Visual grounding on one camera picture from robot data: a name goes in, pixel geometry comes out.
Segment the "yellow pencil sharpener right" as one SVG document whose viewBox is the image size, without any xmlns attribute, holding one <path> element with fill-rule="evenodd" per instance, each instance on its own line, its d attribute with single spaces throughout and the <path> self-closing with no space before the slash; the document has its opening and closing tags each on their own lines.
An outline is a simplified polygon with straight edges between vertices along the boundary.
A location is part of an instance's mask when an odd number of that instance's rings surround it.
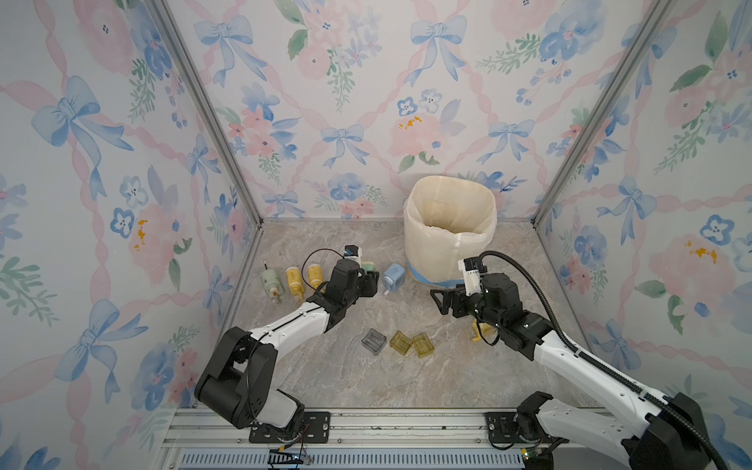
<svg viewBox="0 0 752 470">
<path fill-rule="evenodd" d="M 495 327 L 487 323 L 474 323 L 473 324 L 473 338 L 472 342 L 482 342 L 483 339 L 489 339 L 489 336 L 495 334 Z"/>
</svg>

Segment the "cream waste bin with liner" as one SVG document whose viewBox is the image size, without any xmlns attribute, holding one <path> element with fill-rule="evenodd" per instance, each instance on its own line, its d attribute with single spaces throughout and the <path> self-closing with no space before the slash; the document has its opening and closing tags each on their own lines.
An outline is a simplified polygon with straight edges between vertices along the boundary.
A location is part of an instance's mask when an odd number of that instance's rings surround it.
<svg viewBox="0 0 752 470">
<path fill-rule="evenodd" d="M 458 264 L 481 254 L 497 228 L 497 201 L 480 183 L 449 176 L 419 179 L 403 205 L 405 255 L 415 280 L 454 287 Z"/>
</svg>

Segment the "yellow tinted tray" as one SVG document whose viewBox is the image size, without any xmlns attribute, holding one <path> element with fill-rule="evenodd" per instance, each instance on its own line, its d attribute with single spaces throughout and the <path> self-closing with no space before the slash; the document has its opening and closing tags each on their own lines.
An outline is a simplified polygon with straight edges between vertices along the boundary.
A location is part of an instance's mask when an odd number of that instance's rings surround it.
<svg viewBox="0 0 752 470">
<path fill-rule="evenodd" d="M 427 358 L 435 352 L 435 347 L 426 333 L 419 333 L 411 338 L 413 348 L 419 358 Z"/>
<path fill-rule="evenodd" d="M 402 356 L 406 356 L 412 346 L 413 340 L 399 330 L 390 340 L 390 347 Z"/>
</svg>

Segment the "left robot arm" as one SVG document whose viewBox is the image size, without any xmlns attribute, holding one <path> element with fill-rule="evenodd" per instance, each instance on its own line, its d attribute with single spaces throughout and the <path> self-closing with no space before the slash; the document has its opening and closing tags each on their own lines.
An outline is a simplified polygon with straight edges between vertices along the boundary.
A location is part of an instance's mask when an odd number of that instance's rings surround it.
<svg viewBox="0 0 752 470">
<path fill-rule="evenodd" d="M 300 434 L 305 406 L 271 387 L 276 364 L 311 338 L 332 330 L 361 298 L 378 292 L 379 272 L 341 258 L 330 279 L 293 313 L 252 330 L 232 327 L 219 339 L 194 397 L 237 429 L 266 425 L 287 440 Z"/>
</svg>

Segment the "yellow pencil sharpener back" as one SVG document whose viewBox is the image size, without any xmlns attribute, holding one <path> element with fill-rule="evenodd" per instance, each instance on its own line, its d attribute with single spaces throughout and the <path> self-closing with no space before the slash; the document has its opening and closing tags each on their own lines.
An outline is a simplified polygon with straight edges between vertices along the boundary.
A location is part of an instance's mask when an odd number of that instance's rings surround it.
<svg viewBox="0 0 752 470">
<path fill-rule="evenodd" d="M 307 267 L 307 282 L 313 290 L 318 289 L 325 281 L 322 266 L 320 264 L 310 264 Z"/>
</svg>

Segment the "yellow pencil sharpener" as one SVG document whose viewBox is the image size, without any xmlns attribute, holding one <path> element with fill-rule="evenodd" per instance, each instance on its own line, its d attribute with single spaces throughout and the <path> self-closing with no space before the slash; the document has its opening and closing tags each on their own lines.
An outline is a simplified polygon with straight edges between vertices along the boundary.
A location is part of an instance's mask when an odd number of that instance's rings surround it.
<svg viewBox="0 0 752 470">
<path fill-rule="evenodd" d="M 495 327 L 487 323 L 474 323 L 473 324 L 473 338 L 472 342 L 482 342 L 483 339 L 489 339 L 489 336 L 495 334 Z"/>
<path fill-rule="evenodd" d="M 325 281 L 322 266 L 320 264 L 310 264 L 307 267 L 307 282 L 313 290 L 318 289 Z"/>
<path fill-rule="evenodd" d="M 303 303 L 305 301 L 306 286 L 301 275 L 301 270 L 297 266 L 289 266 L 285 270 L 286 281 L 291 296 Z"/>
</svg>

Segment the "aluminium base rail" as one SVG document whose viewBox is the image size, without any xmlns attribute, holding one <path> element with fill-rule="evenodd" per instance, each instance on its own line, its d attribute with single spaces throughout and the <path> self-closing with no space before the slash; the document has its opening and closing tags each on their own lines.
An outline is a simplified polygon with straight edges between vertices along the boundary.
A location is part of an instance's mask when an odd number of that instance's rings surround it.
<svg viewBox="0 0 752 470">
<path fill-rule="evenodd" d="M 532 469 L 549 438 L 509 446 L 511 409 L 329 409 L 290 448 L 254 444 L 200 407 L 176 413 L 156 469 Z"/>
</svg>

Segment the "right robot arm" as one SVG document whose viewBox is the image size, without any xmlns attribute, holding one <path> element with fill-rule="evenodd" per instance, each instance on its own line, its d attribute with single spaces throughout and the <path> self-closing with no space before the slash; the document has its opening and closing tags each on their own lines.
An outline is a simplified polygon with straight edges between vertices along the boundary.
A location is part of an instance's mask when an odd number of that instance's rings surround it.
<svg viewBox="0 0 752 470">
<path fill-rule="evenodd" d="M 513 440 L 565 440 L 632 469 L 724 468 L 702 410 L 684 394 L 669 397 L 589 354 L 554 324 L 522 306 L 517 285 L 502 273 L 469 276 L 470 285 L 436 289 L 442 315 L 472 317 L 495 329 L 503 343 L 567 379 L 607 409 L 602 415 L 570 407 L 549 393 L 532 393 L 514 420 L 499 426 Z"/>
</svg>

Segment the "pale green pencil sharpener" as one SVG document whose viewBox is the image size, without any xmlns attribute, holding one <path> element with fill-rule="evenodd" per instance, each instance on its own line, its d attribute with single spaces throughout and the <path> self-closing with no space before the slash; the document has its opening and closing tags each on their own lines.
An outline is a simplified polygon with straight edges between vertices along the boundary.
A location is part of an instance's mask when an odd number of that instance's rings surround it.
<svg viewBox="0 0 752 470">
<path fill-rule="evenodd" d="M 270 299 L 272 303 L 279 305 L 285 290 L 277 271 L 270 268 L 268 264 L 264 262 L 264 270 L 260 274 L 260 279 L 262 280 L 262 287 L 264 287 L 264 293 L 266 293 L 268 299 Z"/>
</svg>

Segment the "yellow pencil sharpener front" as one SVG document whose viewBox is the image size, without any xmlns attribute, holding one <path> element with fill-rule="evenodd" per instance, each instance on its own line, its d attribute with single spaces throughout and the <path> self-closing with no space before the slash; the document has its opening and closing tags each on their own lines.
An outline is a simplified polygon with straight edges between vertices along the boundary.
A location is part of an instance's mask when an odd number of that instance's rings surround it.
<svg viewBox="0 0 752 470">
<path fill-rule="evenodd" d="M 285 270 L 286 281 L 291 296 L 303 303 L 305 301 L 306 286 L 301 275 L 301 270 L 297 266 L 289 266 Z"/>
</svg>

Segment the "blue pencil sharpener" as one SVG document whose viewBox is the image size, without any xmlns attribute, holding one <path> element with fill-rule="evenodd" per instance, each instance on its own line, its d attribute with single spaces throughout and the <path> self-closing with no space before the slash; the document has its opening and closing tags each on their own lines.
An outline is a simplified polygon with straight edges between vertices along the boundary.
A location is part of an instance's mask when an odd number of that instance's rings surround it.
<svg viewBox="0 0 752 470">
<path fill-rule="evenodd" d="M 405 268 L 401 264 L 391 264 L 382 276 L 384 294 L 390 295 L 399 291 L 405 281 Z"/>
</svg>

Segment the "clear shavings tray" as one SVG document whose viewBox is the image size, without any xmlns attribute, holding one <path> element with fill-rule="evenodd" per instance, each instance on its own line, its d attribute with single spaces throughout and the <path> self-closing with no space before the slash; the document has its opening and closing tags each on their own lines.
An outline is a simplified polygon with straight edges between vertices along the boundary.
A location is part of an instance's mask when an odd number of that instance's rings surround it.
<svg viewBox="0 0 752 470">
<path fill-rule="evenodd" d="M 366 350 L 369 350 L 374 356 L 379 356 L 386 344 L 387 337 L 374 328 L 370 328 L 362 338 L 362 346 L 364 346 Z"/>
</svg>

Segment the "aluminium corner post left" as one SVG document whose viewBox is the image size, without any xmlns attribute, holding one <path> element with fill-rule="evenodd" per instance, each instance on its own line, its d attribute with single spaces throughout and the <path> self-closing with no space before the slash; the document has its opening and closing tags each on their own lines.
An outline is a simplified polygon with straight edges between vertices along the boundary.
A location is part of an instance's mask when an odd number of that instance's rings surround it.
<svg viewBox="0 0 752 470">
<path fill-rule="evenodd" d="M 168 51 L 174 55 L 176 68 L 185 80 L 187 91 L 198 111 L 200 119 L 207 129 L 209 137 L 211 137 L 211 142 L 215 144 L 215 147 L 219 151 L 221 162 L 227 167 L 230 180 L 239 192 L 240 201 L 244 209 L 251 216 L 254 227 L 261 229 L 264 220 L 253 200 L 249 186 L 244 180 L 242 168 L 230 149 L 227 137 L 221 130 L 221 123 L 219 122 L 217 113 L 213 109 L 213 103 L 201 80 L 199 71 L 191 57 L 179 27 L 175 22 L 168 1 L 146 0 L 145 4 L 149 13 L 153 16 L 158 30 L 164 35 Z"/>
</svg>

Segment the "aluminium corner post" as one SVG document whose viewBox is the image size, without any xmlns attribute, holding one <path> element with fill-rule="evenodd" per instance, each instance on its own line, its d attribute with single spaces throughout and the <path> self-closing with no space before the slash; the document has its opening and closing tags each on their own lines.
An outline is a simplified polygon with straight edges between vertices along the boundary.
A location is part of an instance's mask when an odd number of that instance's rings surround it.
<svg viewBox="0 0 752 470">
<path fill-rule="evenodd" d="M 213 109 L 213 103 L 201 80 L 199 71 L 191 57 L 179 27 L 175 22 L 168 1 L 146 0 L 145 4 L 149 13 L 153 16 L 158 30 L 164 35 L 168 51 L 174 55 L 176 68 L 185 80 L 187 91 L 198 111 L 200 119 L 207 129 L 209 137 L 211 137 L 211 142 L 215 144 L 215 147 L 219 151 L 221 162 L 227 167 L 230 180 L 239 192 L 240 201 L 244 209 L 251 216 L 254 227 L 261 229 L 264 220 L 253 200 L 249 186 L 244 180 L 242 168 L 230 149 L 227 137 L 221 130 L 221 123 L 219 122 L 217 113 Z"/>
<path fill-rule="evenodd" d="M 544 224 L 546 217 L 553 213 L 553 206 L 564 190 L 567 181 L 580 164 L 589 145 L 595 140 L 609 113 L 621 98 L 626 83 L 636 72 L 640 62 L 647 54 L 649 45 L 656 39 L 676 2 L 671 0 L 650 1 L 642 21 L 634 32 L 633 42 L 625 49 L 617 67 L 613 70 L 611 80 L 604 86 L 601 96 L 595 102 L 591 116 L 586 121 L 584 130 L 578 137 L 570 154 L 564 159 L 561 168 L 554 176 L 550 188 L 544 193 L 544 199 L 532 217 L 532 225 L 538 229 Z"/>
</svg>

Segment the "aluminium corner post right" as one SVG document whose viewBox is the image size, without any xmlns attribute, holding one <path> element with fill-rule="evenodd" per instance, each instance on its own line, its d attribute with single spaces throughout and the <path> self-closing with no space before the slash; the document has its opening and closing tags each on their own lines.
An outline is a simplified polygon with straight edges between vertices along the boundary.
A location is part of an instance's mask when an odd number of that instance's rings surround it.
<svg viewBox="0 0 752 470">
<path fill-rule="evenodd" d="M 553 213 L 553 206 L 564 190 L 567 181 L 580 164 L 589 145 L 595 140 L 609 113 L 621 98 L 626 83 L 636 72 L 640 62 L 647 54 L 649 45 L 656 39 L 676 2 L 671 0 L 650 1 L 642 21 L 634 32 L 633 42 L 625 49 L 617 67 L 613 70 L 611 80 L 604 86 L 601 96 L 595 102 L 591 116 L 586 121 L 584 130 L 578 137 L 570 154 L 564 159 L 561 168 L 554 176 L 550 188 L 544 193 L 544 199 L 532 217 L 532 225 L 538 229 L 544 224 L 546 217 Z"/>
</svg>

